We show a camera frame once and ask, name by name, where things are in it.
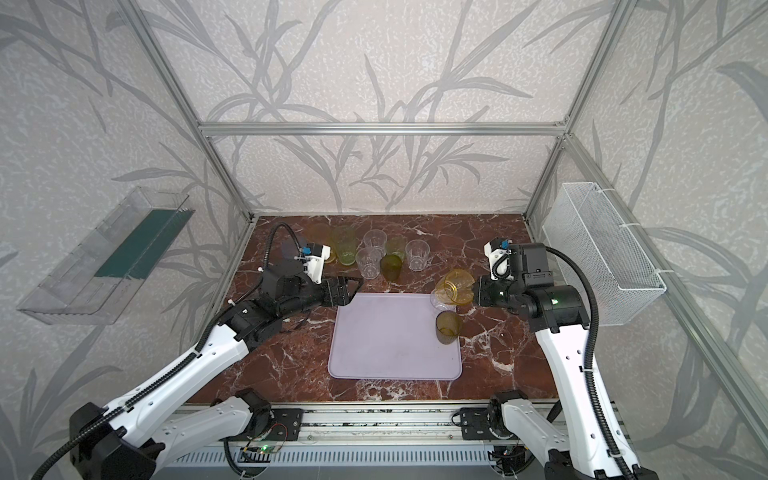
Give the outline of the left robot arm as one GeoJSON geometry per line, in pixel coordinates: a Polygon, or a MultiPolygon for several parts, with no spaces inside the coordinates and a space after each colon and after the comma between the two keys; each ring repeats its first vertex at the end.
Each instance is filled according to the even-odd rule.
{"type": "Polygon", "coordinates": [[[349,304],[363,279],[279,276],[265,269],[247,294],[229,303],[200,339],[135,389],[99,407],[89,402],[69,421],[69,439],[33,473],[42,479],[68,457],[83,479],[149,479],[168,463],[208,443],[238,436],[268,414],[265,400],[246,389],[192,416],[170,422],[179,406],[210,380],[276,336],[284,320],[316,307],[349,304]]]}

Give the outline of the clear faceted cup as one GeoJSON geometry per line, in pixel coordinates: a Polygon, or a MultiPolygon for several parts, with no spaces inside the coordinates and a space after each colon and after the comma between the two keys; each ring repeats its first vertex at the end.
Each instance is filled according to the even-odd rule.
{"type": "Polygon", "coordinates": [[[433,290],[430,294],[430,302],[440,311],[454,311],[456,308],[454,293],[445,289],[433,290]]]}

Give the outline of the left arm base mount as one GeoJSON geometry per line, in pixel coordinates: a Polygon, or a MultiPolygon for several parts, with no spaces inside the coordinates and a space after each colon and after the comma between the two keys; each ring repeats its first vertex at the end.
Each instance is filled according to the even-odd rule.
{"type": "Polygon", "coordinates": [[[248,440],[282,442],[297,441],[304,411],[299,408],[278,408],[258,413],[242,435],[248,440]]]}

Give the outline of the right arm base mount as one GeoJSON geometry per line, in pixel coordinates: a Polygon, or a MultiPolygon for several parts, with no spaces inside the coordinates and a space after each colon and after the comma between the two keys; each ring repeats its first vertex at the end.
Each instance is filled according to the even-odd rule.
{"type": "Polygon", "coordinates": [[[460,429],[465,441],[503,440],[491,427],[488,407],[463,407],[451,421],[460,429]]]}

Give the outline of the amber faceted cup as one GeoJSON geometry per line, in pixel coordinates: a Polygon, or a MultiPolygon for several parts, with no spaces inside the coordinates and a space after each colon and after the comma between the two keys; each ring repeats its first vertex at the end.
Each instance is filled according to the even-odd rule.
{"type": "Polygon", "coordinates": [[[456,306],[467,305],[474,299],[474,283],[475,279],[469,271],[453,269],[437,282],[435,289],[453,292],[456,306]]]}

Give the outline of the brown olive textured cup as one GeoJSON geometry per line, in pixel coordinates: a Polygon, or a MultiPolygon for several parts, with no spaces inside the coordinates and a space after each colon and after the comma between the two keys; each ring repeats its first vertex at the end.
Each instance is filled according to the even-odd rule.
{"type": "Polygon", "coordinates": [[[462,317],[455,311],[441,311],[435,319],[436,336],[441,344],[449,345],[456,341],[463,327],[462,317]]]}

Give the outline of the lilac plastic tray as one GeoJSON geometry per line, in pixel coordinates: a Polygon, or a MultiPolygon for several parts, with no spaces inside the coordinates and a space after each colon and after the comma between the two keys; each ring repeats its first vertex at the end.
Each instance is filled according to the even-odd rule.
{"type": "Polygon", "coordinates": [[[460,346],[438,340],[440,313],[428,294],[356,294],[337,309],[329,374],[352,380],[457,379],[462,374],[460,346]]]}

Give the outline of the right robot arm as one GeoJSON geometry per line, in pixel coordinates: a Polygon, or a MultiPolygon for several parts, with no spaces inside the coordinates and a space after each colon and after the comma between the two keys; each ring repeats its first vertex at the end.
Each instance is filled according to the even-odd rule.
{"type": "Polygon", "coordinates": [[[612,408],[595,360],[599,309],[580,267],[542,243],[495,238],[489,274],[473,286],[479,307],[503,308],[528,324],[552,372],[567,430],[560,432],[517,391],[495,395],[489,423],[518,438],[548,479],[655,479],[642,466],[612,408]]]}

